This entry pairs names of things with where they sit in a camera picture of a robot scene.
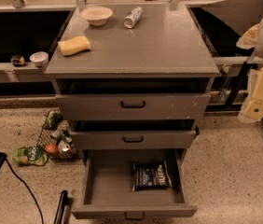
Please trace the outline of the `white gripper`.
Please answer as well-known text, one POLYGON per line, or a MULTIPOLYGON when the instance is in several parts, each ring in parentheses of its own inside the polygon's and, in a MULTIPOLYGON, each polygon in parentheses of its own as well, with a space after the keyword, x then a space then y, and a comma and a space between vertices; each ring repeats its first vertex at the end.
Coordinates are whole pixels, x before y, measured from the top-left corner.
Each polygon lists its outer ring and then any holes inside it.
MULTIPOLYGON (((249 28, 237 41, 240 49, 252 49, 256 46, 259 25, 249 28)), ((248 75, 248 96, 245 98, 238 119, 244 123, 254 123, 263 119, 263 67, 252 69, 248 75)))

